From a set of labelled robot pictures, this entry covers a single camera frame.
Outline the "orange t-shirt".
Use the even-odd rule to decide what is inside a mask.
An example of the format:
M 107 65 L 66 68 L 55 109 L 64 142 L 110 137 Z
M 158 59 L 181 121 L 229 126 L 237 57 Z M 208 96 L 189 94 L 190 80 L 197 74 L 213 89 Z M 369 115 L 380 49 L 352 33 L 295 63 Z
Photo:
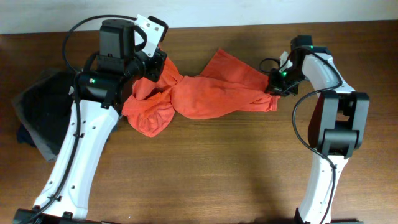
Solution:
M 275 111 L 279 98 L 265 92 L 268 84 L 267 76 L 222 49 L 193 77 L 181 75 L 167 59 L 159 81 L 142 78 L 133 84 L 122 114 L 136 131 L 154 137 L 175 113 L 212 119 L 234 111 Z

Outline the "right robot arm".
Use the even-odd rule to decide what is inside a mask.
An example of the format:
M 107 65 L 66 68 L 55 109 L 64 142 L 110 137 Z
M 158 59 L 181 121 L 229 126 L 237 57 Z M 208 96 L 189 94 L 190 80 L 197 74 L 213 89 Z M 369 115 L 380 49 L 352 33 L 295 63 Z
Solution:
M 278 67 L 268 71 L 266 93 L 297 95 L 299 85 L 308 81 L 313 91 L 298 100 L 292 111 L 292 126 L 298 140 L 313 152 L 312 169 L 304 200 L 295 210 L 295 223 L 331 223 L 331 206 L 340 175 L 349 158 L 363 143 L 370 99 L 347 84 L 333 63 L 327 47 L 316 46 L 309 35 L 290 42 L 290 52 L 276 60 Z M 307 140 L 296 124 L 298 107 L 317 96 Z

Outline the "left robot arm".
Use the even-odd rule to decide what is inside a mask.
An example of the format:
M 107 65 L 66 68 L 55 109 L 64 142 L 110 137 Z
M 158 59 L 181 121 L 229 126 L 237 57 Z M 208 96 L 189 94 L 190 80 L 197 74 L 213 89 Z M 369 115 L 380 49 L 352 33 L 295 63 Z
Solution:
M 121 119 L 132 84 L 157 82 L 167 54 L 168 25 L 154 17 L 101 16 L 99 51 L 73 78 L 72 111 L 52 173 L 30 210 L 14 223 L 86 223 L 93 177 L 109 135 Z

